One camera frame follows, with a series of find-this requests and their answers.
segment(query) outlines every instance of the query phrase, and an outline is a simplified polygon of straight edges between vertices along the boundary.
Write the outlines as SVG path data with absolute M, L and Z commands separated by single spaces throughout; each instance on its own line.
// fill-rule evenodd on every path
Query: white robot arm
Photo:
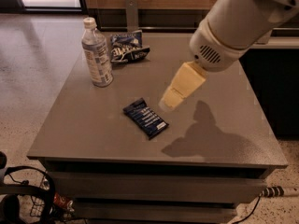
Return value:
M 197 62 L 221 71 L 261 36 L 299 12 L 299 0 L 218 0 L 191 39 Z

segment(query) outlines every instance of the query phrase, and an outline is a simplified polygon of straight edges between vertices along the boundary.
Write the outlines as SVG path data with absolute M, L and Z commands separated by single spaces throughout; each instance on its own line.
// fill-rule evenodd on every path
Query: floor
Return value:
M 26 153 L 81 51 L 82 18 L 0 14 L 0 150 L 7 154 L 7 166 L 43 168 Z M 278 141 L 289 166 L 271 174 L 267 183 L 299 188 L 299 140 Z M 22 176 L 41 181 L 30 172 Z M 239 205 L 234 221 L 254 204 Z M 299 197 L 262 198 L 244 223 L 299 224 Z

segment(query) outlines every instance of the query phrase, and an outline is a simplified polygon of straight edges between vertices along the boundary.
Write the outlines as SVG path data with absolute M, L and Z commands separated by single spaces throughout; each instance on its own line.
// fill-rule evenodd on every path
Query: black cable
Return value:
M 243 219 L 241 219 L 241 220 L 235 221 L 235 222 L 233 222 L 232 224 L 237 224 L 237 223 L 243 222 L 243 221 L 245 221 L 246 219 L 248 219 L 248 218 L 254 213 L 256 207 L 258 206 L 258 204 L 259 204 L 259 202 L 260 202 L 260 200 L 261 200 L 261 197 L 262 197 L 262 196 L 260 195 L 259 198 L 258 198 L 258 201 L 257 201 L 256 204 L 254 205 L 252 211 L 250 212 L 250 214 L 249 214 L 248 216 L 246 216 L 245 218 L 243 218 Z
M 11 180 L 12 180 L 13 182 L 22 184 L 22 182 L 15 180 L 15 179 L 12 177 L 12 175 L 9 175 L 9 177 L 11 178 Z

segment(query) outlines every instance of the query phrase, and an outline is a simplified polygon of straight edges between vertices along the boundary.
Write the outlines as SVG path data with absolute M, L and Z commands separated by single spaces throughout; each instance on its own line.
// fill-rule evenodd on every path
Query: table top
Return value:
M 144 34 L 143 44 L 150 45 L 147 59 L 114 67 L 114 81 L 105 88 L 94 87 L 80 54 L 27 156 L 285 167 L 287 161 L 239 62 L 208 73 L 206 83 L 175 111 L 164 113 L 158 106 L 178 68 L 192 60 L 190 37 Z M 141 97 L 169 123 L 151 140 L 122 112 Z

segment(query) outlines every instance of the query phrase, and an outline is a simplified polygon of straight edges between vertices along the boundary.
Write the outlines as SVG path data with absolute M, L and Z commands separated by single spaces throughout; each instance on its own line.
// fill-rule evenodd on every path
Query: blue snack wrapper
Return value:
M 126 106 L 123 109 L 123 113 L 138 125 L 148 136 L 149 140 L 169 126 L 168 123 L 147 106 L 143 98 Z
M 150 52 L 149 46 L 142 46 L 141 30 L 113 35 L 111 45 L 111 62 L 113 64 L 137 62 L 144 59 Z

